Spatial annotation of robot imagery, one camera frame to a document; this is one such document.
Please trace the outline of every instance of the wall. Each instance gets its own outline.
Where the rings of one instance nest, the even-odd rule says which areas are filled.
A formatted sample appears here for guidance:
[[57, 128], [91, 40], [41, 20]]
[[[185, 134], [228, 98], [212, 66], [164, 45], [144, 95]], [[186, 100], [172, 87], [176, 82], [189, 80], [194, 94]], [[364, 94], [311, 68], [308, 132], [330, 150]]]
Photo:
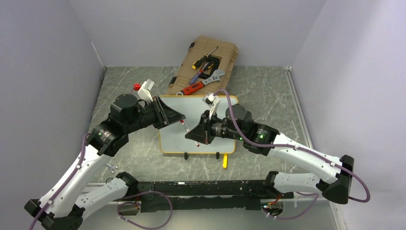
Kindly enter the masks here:
[[103, 68], [68, 0], [0, 5], [0, 222], [28, 229], [25, 203], [79, 153]]
[[315, 148], [353, 156], [370, 187], [342, 207], [351, 230], [406, 226], [405, 25], [401, 0], [328, 0], [293, 64]]
[[104, 66], [178, 66], [206, 35], [238, 65], [291, 66], [326, 0], [70, 0]]

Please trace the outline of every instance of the gray marble surface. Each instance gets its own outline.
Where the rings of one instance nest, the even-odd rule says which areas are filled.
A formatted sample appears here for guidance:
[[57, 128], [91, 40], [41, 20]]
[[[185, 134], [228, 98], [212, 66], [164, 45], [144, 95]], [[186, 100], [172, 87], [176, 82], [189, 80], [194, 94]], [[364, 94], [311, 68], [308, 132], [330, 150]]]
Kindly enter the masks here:
[[[152, 79], [155, 85], [151, 95], [164, 95], [177, 70], [177, 67], [108, 68], [89, 130], [107, 118], [110, 104], [118, 95], [129, 93], [134, 83]], [[252, 112], [255, 121], [305, 144], [303, 127], [282, 67], [234, 67], [227, 90]], [[191, 155], [185, 161], [181, 154], [163, 154], [159, 149], [158, 130], [152, 126], [130, 134], [129, 138], [130, 142], [110, 163], [139, 181], [265, 179], [268, 171], [305, 172], [284, 160], [250, 153], [242, 147], [242, 142], [237, 143], [236, 151], [229, 155], [228, 168], [223, 169], [222, 158], [217, 160], [214, 155]], [[103, 169], [93, 182], [104, 182], [113, 176]]]

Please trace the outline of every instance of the red tip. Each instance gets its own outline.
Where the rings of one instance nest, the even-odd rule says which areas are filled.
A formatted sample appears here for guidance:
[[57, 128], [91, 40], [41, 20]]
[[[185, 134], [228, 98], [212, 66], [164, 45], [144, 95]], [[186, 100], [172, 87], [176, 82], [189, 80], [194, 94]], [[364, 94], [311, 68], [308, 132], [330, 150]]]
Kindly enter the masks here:
[[134, 90], [135, 90], [135, 91], [138, 91], [140, 88], [141, 88], [141, 85], [140, 85], [140, 84], [138, 84], [138, 83], [135, 83], [135, 84], [134, 84]]

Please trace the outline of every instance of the yellow and black screwdriver handle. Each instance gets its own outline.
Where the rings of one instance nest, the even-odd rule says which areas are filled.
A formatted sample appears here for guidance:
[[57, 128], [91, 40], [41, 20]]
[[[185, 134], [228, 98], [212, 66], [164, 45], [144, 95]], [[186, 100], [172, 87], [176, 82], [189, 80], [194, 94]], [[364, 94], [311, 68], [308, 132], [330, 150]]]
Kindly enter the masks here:
[[209, 55], [212, 54], [216, 49], [218, 49], [218, 46], [216, 48], [214, 48], [210, 53], [204, 55], [201, 59], [195, 61], [192, 65], [193, 69], [197, 69], [200, 66], [202, 66], [202, 64], [207, 61], [207, 59], [209, 58]]

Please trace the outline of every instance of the tan plastic case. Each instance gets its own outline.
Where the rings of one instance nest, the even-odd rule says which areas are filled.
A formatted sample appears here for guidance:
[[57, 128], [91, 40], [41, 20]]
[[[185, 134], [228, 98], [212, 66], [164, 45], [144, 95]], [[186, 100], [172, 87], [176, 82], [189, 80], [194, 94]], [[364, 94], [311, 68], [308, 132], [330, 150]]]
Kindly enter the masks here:
[[175, 77], [173, 77], [169, 83], [169, 89], [166, 92], [166, 95], [176, 95], [177, 92], [188, 87], [189, 81], [192, 79], [192, 77], [205, 65], [204, 63], [200, 68], [193, 69], [193, 63], [201, 59], [204, 55], [207, 55], [210, 51], [216, 48], [216, 46], [218, 46], [218, 49], [215, 50], [209, 57], [218, 58], [218, 67], [215, 68], [215, 65], [213, 66], [213, 69], [209, 69], [205, 73], [209, 76], [210, 73], [215, 69], [220, 69], [226, 74], [220, 78], [220, 82], [210, 83], [193, 95], [206, 95], [207, 93], [215, 92], [218, 89], [225, 89], [228, 81], [230, 80], [231, 70], [236, 62], [238, 48], [234, 43], [225, 42], [206, 36], [199, 36], [194, 42], [191, 43], [188, 49], [188, 54], [180, 65]]

